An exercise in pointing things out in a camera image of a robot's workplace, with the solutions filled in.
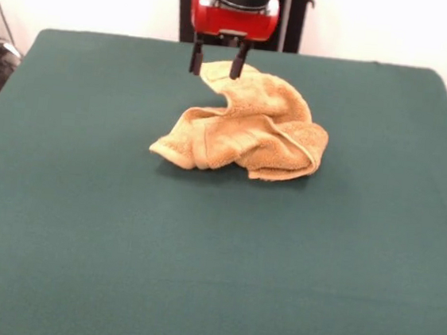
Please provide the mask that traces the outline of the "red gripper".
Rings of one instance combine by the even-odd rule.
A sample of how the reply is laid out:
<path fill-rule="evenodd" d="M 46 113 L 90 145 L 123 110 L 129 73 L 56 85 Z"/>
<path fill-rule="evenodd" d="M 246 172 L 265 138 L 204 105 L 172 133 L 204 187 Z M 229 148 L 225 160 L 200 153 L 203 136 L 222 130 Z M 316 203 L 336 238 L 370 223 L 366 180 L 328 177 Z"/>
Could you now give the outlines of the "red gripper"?
<path fill-rule="evenodd" d="M 264 42 L 272 36 L 280 14 L 279 0 L 269 0 L 260 10 L 240 10 L 224 5 L 220 0 L 192 0 L 191 21 L 195 30 L 189 72 L 200 75 L 203 63 L 204 36 L 231 35 L 241 37 L 239 51 L 232 61 L 229 77 L 240 77 L 248 52 L 250 41 Z"/>

